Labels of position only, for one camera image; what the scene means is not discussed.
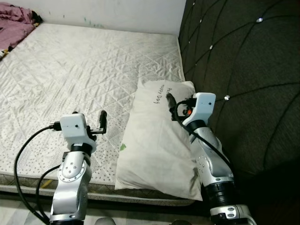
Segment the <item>purple cartoon print blanket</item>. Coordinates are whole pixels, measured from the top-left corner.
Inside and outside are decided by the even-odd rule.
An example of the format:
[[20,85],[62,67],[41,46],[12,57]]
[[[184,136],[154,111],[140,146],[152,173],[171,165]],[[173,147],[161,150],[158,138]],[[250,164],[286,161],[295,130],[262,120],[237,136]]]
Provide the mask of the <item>purple cartoon print blanket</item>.
[[41,23],[43,19],[32,9],[0,2],[0,60]]

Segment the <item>white quilted mattress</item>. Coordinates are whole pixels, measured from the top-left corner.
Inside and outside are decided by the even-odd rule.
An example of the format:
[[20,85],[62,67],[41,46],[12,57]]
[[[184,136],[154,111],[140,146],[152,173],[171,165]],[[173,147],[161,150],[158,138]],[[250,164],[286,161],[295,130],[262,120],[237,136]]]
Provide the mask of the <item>white quilted mattress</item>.
[[187,206],[150,189],[114,189],[119,147],[138,81],[184,81],[176,36],[44,23],[0,60],[0,195],[16,193],[14,162],[30,135],[77,111],[108,129],[91,156],[89,198]]

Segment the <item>white pillow with writing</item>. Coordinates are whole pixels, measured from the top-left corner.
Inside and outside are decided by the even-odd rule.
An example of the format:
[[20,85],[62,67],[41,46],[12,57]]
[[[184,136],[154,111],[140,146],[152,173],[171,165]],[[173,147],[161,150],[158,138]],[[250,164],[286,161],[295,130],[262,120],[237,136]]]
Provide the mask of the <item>white pillow with writing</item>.
[[139,81],[124,131],[116,167],[116,189],[150,189],[199,201],[202,199],[189,135],[171,119],[167,94],[191,97],[191,82]]

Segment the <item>black tufted headboard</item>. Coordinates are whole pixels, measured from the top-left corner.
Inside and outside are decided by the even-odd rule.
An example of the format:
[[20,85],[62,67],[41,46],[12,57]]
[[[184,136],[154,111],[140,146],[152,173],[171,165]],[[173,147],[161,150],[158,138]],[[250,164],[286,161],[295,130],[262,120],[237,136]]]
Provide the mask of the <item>black tufted headboard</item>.
[[187,0],[184,77],[214,93],[209,127],[238,186],[289,180],[300,162],[300,23],[296,0]]

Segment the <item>silver left robot leg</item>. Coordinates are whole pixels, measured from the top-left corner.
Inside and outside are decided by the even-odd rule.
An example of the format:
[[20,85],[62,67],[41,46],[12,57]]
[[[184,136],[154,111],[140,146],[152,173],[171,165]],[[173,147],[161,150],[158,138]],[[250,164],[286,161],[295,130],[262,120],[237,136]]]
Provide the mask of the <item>silver left robot leg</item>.
[[96,219],[94,225],[116,225],[116,222],[111,217],[101,217]]

